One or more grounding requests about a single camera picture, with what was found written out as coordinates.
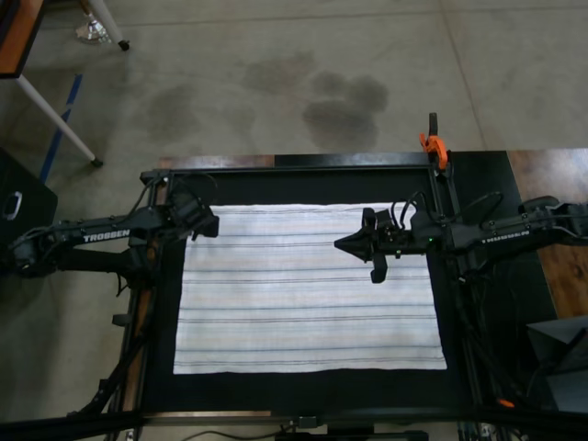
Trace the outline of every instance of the concrete floor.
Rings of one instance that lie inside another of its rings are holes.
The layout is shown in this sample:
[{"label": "concrete floor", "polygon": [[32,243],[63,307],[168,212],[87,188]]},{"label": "concrete floor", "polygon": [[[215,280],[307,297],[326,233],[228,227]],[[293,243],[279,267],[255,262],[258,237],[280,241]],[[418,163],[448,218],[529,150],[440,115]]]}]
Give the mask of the concrete floor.
[{"label": "concrete floor", "polygon": [[[62,141],[57,219],[125,212],[162,156],[419,151],[431,111],[454,151],[586,147],[588,0],[107,3],[131,51],[79,43],[81,12],[57,6],[25,69],[60,111],[84,75],[70,122],[105,161],[93,170]],[[35,175],[53,133],[0,82],[0,140]],[[128,297],[89,274],[2,285],[0,420],[80,408],[118,359],[110,316]]]}]

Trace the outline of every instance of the fabric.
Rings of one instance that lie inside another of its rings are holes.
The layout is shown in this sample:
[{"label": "fabric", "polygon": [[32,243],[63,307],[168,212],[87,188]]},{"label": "fabric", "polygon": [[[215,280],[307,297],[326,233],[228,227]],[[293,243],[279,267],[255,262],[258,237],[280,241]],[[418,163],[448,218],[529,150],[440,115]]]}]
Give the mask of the fabric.
[{"label": "fabric", "polygon": [[219,237],[187,242],[174,373],[447,368],[426,257],[374,285],[334,248],[364,207],[390,204],[213,207]]}]

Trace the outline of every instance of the white table leg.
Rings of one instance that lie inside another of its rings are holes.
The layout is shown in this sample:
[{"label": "white table leg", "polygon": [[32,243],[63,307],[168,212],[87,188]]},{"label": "white table leg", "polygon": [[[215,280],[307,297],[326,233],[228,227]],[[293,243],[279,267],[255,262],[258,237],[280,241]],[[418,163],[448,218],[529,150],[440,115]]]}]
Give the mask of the white table leg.
[{"label": "white table leg", "polygon": [[104,0],[88,0],[90,6],[94,9],[94,12],[98,15],[98,18],[102,22],[102,25],[106,28],[108,35],[111,40],[116,42],[121,49],[124,51],[129,50],[129,41],[122,38],[122,33],[119,27],[112,18],[110,11],[104,3]]},{"label": "white table leg", "polygon": [[45,115],[47,115],[55,123],[59,130],[61,130],[63,134],[67,136],[71,142],[73,142],[73,145],[75,145],[82,151],[83,154],[88,157],[93,166],[102,166],[102,162],[96,158],[92,151],[88,149],[82,140],[80,140],[80,138],[75,134],[70,126],[65,123],[62,117],[60,117],[59,114],[53,110],[53,107],[51,107],[50,104],[45,101],[45,98],[43,98],[37,89],[35,89],[32,84],[28,82],[24,75],[20,75],[17,78],[17,83],[20,85],[25,94],[27,94],[28,97],[32,99],[37,106],[39,106],[43,113],[45,113]]}]

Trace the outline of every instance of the handle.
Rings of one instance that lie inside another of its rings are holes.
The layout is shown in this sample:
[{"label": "handle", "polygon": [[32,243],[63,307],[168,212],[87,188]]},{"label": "handle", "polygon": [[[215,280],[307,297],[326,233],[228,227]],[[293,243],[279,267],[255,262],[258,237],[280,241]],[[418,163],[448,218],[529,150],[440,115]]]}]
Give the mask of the handle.
[{"label": "handle", "polygon": [[437,136],[439,134],[439,126],[437,124],[437,114],[429,113],[429,136]]},{"label": "handle", "polygon": [[[11,208],[11,198],[15,198],[17,201],[14,203],[14,209],[12,212],[6,212],[7,209]],[[18,212],[20,211],[20,204],[22,203],[22,193],[20,193],[19,191],[15,191],[14,193],[12,193],[11,195],[8,195],[8,198],[6,198],[6,202],[4,203],[4,207],[2,209],[2,219],[5,219],[7,221],[13,221],[16,216],[18,215]]]}]

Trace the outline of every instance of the clamp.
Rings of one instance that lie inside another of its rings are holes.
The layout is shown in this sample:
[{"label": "clamp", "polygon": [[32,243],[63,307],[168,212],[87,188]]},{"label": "clamp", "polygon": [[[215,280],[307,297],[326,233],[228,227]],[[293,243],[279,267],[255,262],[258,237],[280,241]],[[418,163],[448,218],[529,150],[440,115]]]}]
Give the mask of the clamp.
[{"label": "clamp", "polygon": [[429,136],[425,138],[424,133],[421,133],[419,139],[423,150],[437,158],[437,171],[443,173],[447,169],[447,149],[443,140],[437,136],[438,132],[437,114],[429,113]]}]

